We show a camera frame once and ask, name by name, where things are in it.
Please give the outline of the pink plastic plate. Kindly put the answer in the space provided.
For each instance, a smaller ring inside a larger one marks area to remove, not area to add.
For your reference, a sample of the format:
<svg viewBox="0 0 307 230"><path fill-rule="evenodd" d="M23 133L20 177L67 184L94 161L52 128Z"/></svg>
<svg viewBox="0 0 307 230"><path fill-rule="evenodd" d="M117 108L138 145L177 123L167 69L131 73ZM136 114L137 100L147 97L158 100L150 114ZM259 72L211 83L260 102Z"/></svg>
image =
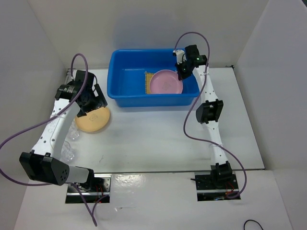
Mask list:
<svg viewBox="0 0 307 230"><path fill-rule="evenodd" d="M183 82L175 71L160 70L152 76L149 89L151 94L181 94Z"/></svg>

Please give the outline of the bamboo woven mat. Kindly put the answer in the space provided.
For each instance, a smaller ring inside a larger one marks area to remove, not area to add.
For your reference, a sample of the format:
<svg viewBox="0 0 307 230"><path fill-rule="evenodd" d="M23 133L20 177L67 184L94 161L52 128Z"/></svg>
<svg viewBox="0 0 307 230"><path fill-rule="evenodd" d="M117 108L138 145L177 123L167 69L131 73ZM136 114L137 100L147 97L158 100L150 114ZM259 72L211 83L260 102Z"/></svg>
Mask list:
<svg viewBox="0 0 307 230"><path fill-rule="evenodd" d="M150 81L152 79L152 77L154 76L154 73L150 73L150 72L145 72L145 93L146 94L151 94L151 90L150 90Z"/></svg>

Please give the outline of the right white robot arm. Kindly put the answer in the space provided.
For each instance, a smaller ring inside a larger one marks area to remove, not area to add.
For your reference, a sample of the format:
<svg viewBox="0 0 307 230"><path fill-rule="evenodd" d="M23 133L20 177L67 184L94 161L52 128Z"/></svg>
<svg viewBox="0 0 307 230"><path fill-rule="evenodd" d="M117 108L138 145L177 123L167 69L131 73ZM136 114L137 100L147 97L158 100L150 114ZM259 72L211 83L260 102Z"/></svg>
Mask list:
<svg viewBox="0 0 307 230"><path fill-rule="evenodd" d="M173 56L176 57L178 79L183 80L190 76L196 78L201 104L196 109L197 121L209 131L209 143L213 148L211 153L210 183L215 188L221 188L232 177L232 168L221 140L219 131L219 118L224 102L218 98L213 88L209 75L208 59L200 55L196 45L190 45L182 49L175 49Z"/></svg>

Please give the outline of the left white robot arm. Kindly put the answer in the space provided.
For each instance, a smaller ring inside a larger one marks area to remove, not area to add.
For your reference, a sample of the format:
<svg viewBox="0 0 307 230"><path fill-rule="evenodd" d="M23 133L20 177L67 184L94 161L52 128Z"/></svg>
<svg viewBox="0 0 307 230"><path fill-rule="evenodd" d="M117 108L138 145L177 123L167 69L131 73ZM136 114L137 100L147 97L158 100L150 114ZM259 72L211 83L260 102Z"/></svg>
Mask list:
<svg viewBox="0 0 307 230"><path fill-rule="evenodd" d="M102 129L109 121L110 110L93 73L78 70L75 79L61 85L56 92L52 121L49 121L30 152L19 158L29 179L47 184L76 183L88 192L103 181L92 169L69 166L61 161L61 149L70 126L90 133Z"/></svg>

